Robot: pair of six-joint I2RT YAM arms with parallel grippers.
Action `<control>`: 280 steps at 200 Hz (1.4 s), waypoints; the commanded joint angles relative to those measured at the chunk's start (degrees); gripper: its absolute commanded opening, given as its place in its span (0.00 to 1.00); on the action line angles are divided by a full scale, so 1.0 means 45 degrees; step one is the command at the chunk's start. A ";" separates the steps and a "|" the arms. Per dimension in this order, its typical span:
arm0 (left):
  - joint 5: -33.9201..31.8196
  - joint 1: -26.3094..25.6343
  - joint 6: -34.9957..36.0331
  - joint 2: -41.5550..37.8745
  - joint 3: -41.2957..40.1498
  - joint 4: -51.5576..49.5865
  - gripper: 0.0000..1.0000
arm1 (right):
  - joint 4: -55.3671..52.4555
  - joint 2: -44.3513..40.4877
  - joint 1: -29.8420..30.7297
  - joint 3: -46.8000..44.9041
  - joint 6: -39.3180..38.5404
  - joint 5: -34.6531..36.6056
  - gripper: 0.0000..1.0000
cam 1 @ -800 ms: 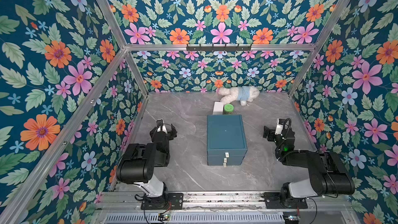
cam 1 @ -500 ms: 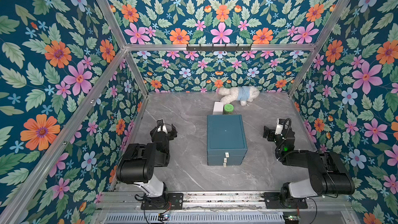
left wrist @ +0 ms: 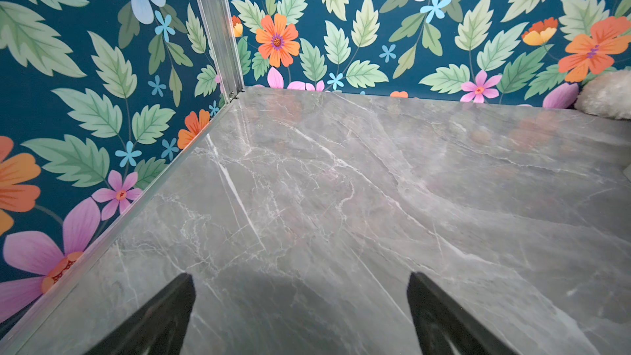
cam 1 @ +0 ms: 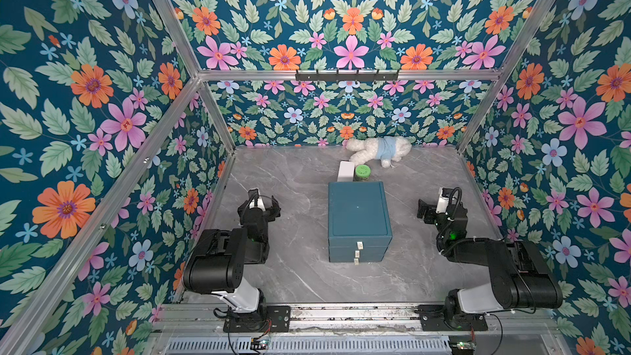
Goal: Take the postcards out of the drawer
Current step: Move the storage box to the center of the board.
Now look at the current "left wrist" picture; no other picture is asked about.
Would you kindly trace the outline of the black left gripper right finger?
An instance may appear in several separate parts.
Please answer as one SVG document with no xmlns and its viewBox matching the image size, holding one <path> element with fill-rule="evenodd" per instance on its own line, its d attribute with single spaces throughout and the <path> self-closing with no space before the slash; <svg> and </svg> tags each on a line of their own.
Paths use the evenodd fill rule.
<svg viewBox="0 0 631 355">
<path fill-rule="evenodd" d="M 407 300 L 424 354 L 515 353 L 426 274 L 410 274 Z"/>
</svg>

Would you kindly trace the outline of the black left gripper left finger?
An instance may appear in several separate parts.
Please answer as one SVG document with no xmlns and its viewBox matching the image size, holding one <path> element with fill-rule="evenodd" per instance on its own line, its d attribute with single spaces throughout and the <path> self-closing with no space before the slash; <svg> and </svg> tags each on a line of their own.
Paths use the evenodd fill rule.
<svg viewBox="0 0 631 355">
<path fill-rule="evenodd" d="M 87 353 L 179 354 L 195 300 L 193 277 L 182 273 Z"/>
</svg>

